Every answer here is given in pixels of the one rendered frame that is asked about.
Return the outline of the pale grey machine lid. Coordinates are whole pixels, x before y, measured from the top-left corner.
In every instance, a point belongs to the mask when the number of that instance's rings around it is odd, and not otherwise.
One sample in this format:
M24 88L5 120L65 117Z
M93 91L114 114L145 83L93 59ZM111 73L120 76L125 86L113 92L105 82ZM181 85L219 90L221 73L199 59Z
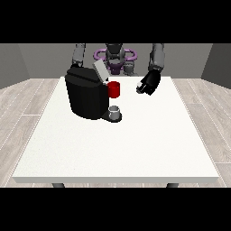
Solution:
M109 77L109 72L106 69L106 66L102 60L97 60L93 63L93 68L97 72L100 80L105 82Z

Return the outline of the grey trunk with purple rings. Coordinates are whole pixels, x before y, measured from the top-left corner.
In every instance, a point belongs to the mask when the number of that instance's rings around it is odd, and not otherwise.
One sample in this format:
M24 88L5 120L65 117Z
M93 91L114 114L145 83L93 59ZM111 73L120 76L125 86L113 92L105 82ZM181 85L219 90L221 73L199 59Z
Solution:
M134 76L134 62L137 52L125 49L122 43L107 43L105 49L96 50L94 60L102 60L112 75L119 75L120 71L126 76Z

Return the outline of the black coffee machine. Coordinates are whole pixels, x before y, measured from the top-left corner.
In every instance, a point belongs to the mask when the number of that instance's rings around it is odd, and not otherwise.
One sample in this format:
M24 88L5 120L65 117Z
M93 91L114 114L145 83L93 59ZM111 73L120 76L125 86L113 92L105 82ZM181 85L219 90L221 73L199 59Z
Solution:
M122 120L122 114L116 120L109 118L108 83L100 80L94 69L71 66L65 76L71 110L85 119L105 119L111 123Z

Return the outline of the small grey cup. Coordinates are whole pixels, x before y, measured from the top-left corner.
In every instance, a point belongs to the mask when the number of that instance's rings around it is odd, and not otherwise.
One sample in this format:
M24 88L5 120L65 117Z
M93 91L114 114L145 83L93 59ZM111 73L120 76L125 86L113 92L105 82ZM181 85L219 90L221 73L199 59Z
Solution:
M111 106L108 108L109 118L116 120L120 116L120 109L118 106Z

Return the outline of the red pod holder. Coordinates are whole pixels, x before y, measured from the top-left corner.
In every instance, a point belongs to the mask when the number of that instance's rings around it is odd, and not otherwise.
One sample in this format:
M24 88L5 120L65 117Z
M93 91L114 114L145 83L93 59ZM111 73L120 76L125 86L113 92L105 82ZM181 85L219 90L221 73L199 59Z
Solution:
M117 81L110 81L107 84L108 96L111 98L117 98L120 96L120 83Z

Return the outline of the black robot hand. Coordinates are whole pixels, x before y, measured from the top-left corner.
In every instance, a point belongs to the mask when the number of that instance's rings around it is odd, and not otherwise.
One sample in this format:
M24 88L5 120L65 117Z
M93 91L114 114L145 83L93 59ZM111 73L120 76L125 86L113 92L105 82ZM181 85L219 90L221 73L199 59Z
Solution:
M142 83L141 92L136 92L138 94L147 94L151 95L155 89L158 87L161 81L161 72L157 69L149 71L145 77L140 81Z

